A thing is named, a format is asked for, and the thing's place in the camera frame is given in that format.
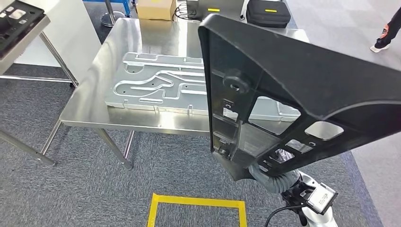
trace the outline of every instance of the sneaker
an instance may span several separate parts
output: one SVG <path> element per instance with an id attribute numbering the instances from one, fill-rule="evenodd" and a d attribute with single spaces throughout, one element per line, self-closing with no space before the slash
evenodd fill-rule
<path id="1" fill-rule="evenodd" d="M 390 47 L 390 44 L 384 44 L 383 42 L 381 42 L 380 39 L 377 40 L 376 44 L 373 45 L 370 50 L 375 52 L 375 53 L 379 53 L 381 50 L 387 50 Z"/>

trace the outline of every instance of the black case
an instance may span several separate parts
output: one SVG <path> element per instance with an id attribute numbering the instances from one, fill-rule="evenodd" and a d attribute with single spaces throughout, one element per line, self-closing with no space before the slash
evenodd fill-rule
<path id="1" fill-rule="evenodd" d="M 291 14 L 282 1 L 249 0 L 246 19 L 248 23 L 261 27 L 285 28 Z"/>

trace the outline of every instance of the person's leg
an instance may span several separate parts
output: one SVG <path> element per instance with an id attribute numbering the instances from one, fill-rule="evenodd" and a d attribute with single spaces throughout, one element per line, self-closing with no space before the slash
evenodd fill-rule
<path id="1" fill-rule="evenodd" d="M 379 52 L 389 48 L 391 40 L 395 38 L 398 31 L 401 28 L 401 8 L 394 14 L 391 21 L 384 26 L 383 33 L 380 38 L 377 39 L 376 44 L 370 49 L 373 52 Z"/>

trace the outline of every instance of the metal table top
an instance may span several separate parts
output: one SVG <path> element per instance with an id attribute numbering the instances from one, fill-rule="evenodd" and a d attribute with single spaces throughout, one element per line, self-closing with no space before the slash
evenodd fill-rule
<path id="1" fill-rule="evenodd" d="M 205 115 L 121 109 L 105 103 L 113 75 L 127 52 L 201 57 L 198 26 L 186 21 L 117 20 L 60 120 L 77 127 L 208 136 L 209 118 Z M 304 30 L 276 31 L 308 42 Z"/>

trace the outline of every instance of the cardboard box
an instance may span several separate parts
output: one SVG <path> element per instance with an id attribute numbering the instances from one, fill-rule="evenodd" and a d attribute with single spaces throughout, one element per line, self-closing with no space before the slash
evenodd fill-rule
<path id="1" fill-rule="evenodd" d="M 138 0 L 138 18 L 173 20 L 175 8 L 175 0 Z"/>

